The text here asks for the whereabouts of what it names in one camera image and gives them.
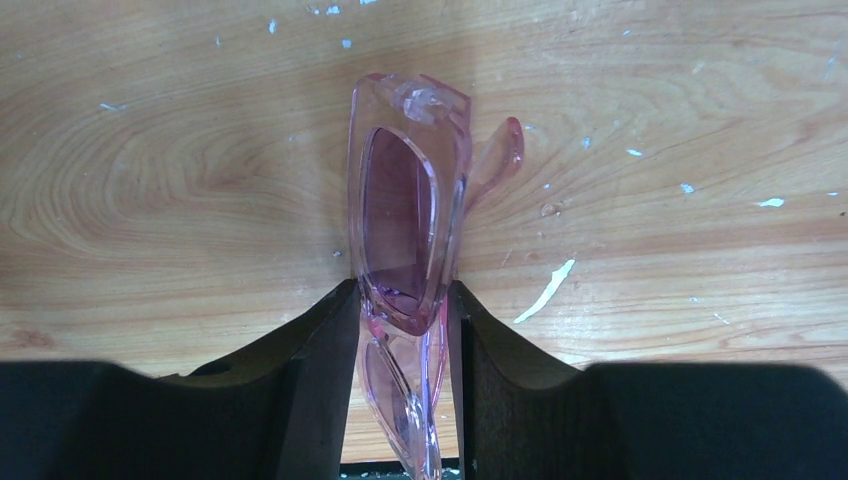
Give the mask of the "pink transparent sunglasses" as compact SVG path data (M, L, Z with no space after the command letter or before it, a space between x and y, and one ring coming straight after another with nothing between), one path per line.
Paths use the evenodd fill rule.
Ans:
M352 93L348 239L361 295L357 373L413 479L442 475L435 411L464 220L524 157L518 119L504 119L480 149L471 119L468 95L422 74L372 73Z

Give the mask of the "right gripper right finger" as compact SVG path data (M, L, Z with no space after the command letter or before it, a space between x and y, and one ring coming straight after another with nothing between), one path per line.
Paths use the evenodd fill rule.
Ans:
M785 363L601 362L546 353L450 286L466 479L843 479L847 393Z

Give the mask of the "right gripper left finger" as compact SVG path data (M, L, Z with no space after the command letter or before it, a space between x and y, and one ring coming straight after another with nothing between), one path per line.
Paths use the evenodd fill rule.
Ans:
M5 479L335 479L358 344L359 293L188 375L95 360L1 365Z

